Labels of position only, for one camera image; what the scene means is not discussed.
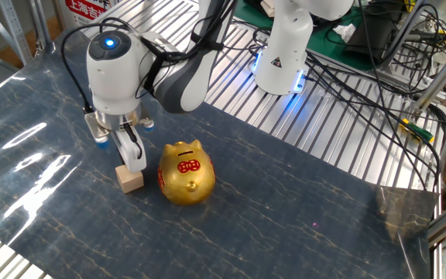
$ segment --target gold piggy bank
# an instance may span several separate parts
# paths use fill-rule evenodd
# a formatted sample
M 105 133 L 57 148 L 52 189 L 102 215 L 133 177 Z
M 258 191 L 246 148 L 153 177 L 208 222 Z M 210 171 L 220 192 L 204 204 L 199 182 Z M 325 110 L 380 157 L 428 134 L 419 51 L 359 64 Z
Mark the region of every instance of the gold piggy bank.
M 158 167 L 163 194 L 177 205 L 202 202 L 213 191 L 213 163 L 197 139 L 192 143 L 167 144 Z

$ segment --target blue marble-patterned mat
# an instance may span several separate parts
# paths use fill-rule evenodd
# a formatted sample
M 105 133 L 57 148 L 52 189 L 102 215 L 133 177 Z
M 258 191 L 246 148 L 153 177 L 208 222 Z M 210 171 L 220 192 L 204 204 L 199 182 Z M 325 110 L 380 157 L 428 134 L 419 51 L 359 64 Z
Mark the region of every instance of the blue marble-patterned mat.
M 86 39 L 70 42 L 84 87 Z M 437 196 L 366 184 L 203 104 L 168 115 L 143 101 L 146 186 L 124 195 L 59 51 L 0 89 L 0 240 L 55 278 L 429 278 Z M 164 144 L 199 139 L 218 177 L 202 204 L 157 186 Z

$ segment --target red sign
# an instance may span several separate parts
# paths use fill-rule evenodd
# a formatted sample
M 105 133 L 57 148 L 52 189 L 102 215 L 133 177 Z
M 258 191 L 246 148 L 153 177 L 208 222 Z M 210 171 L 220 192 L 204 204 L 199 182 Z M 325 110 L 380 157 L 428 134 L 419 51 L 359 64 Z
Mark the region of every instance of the red sign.
M 94 5 L 87 0 L 65 0 L 65 3 L 72 12 L 91 20 L 106 12 L 104 8 Z

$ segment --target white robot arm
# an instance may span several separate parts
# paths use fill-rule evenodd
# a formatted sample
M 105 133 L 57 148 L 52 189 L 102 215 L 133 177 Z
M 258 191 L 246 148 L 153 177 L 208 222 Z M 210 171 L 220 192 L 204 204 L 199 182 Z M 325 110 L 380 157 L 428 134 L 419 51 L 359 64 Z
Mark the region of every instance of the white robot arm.
M 337 19 L 353 0 L 280 0 L 268 47 L 256 61 L 256 83 L 269 93 L 291 93 L 301 80 L 305 50 L 313 29 L 309 12 Z M 204 101 L 213 63 L 237 0 L 200 0 L 199 20 L 190 51 L 181 53 L 161 35 L 107 31 L 87 50 L 87 75 L 95 112 L 85 116 L 94 139 L 102 144 L 111 133 L 131 172 L 146 167 L 146 155 L 134 125 L 153 127 L 142 107 L 147 90 L 172 113 L 195 110 Z
M 275 0 L 275 20 L 268 47 L 258 56 L 255 80 L 264 91 L 286 95 L 302 91 L 298 86 L 313 32 L 309 13 L 327 20 L 341 18 L 353 0 Z
M 87 75 L 95 112 L 85 116 L 98 144 L 111 133 L 131 172 L 146 167 L 142 141 L 133 128 L 153 121 L 142 107 L 147 90 L 172 113 L 195 110 L 204 101 L 211 69 L 236 7 L 236 0 L 200 0 L 199 21 L 188 53 L 181 53 L 161 35 L 107 31 L 87 49 Z

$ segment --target piggy bank ear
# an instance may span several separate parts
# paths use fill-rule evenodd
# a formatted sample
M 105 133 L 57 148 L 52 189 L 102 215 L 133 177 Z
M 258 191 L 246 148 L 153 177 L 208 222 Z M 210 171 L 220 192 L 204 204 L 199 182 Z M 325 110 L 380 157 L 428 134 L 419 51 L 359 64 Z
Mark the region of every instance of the piggy bank ear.
M 201 150 L 202 149 L 202 144 L 201 142 L 196 139 L 195 141 L 193 141 L 192 143 L 190 143 L 190 145 L 194 148 L 194 149 L 198 149 Z
M 163 153 L 170 154 L 170 153 L 175 152 L 176 149 L 177 148 L 175 146 L 172 146 L 171 144 L 167 144 L 164 146 Z

